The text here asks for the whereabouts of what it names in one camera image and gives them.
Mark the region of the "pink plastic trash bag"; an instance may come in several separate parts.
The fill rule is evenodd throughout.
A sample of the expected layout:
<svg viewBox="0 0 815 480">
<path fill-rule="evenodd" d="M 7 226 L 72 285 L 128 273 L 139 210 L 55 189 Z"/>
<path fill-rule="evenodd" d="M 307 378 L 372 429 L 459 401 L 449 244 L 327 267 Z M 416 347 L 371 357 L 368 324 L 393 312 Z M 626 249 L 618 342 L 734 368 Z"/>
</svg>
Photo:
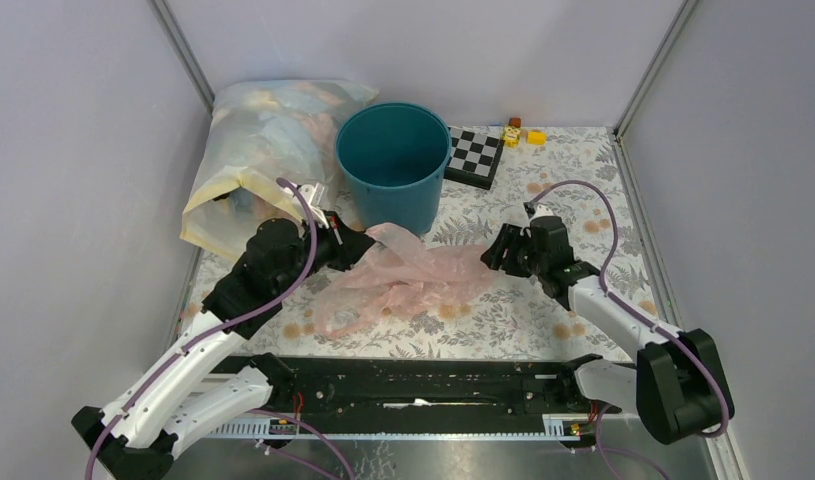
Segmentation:
<svg viewBox="0 0 815 480">
<path fill-rule="evenodd" d="M 316 332 L 338 338 L 377 323 L 407 318 L 443 305 L 468 303 L 499 276 L 480 257 L 480 245 L 428 249 L 405 228 L 383 223 L 369 228 L 372 248 L 316 297 Z"/>
</svg>

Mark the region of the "teal plastic trash bin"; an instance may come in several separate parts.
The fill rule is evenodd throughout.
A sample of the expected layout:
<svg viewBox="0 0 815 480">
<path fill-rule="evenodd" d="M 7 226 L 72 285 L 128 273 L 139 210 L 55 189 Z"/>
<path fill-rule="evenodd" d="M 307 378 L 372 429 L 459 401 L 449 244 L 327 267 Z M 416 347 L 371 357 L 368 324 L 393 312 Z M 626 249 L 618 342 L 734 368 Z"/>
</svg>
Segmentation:
<svg viewBox="0 0 815 480">
<path fill-rule="evenodd" d="M 339 128 L 334 153 L 365 227 L 399 225 L 421 236 L 438 213 L 452 140 L 448 125 L 426 107 L 379 103 Z"/>
</svg>

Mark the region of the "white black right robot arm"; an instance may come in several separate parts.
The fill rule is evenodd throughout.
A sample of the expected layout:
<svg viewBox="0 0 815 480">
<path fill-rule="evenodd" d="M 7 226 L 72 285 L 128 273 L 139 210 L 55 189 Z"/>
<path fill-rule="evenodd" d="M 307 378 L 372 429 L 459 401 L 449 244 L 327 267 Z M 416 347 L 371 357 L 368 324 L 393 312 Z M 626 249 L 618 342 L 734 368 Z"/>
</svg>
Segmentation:
<svg viewBox="0 0 815 480">
<path fill-rule="evenodd" d="M 717 345 L 702 329 L 681 330 L 658 321 L 612 292 L 601 271 L 577 258 L 562 220 L 539 216 L 529 226 L 502 225 L 482 254 L 492 270 L 535 278 L 549 298 L 595 325 L 621 348 L 630 366 L 597 355 L 569 365 L 556 386 L 558 402 L 580 412 L 594 400 L 640 418 L 668 445 L 724 429 L 735 413 Z"/>
</svg>

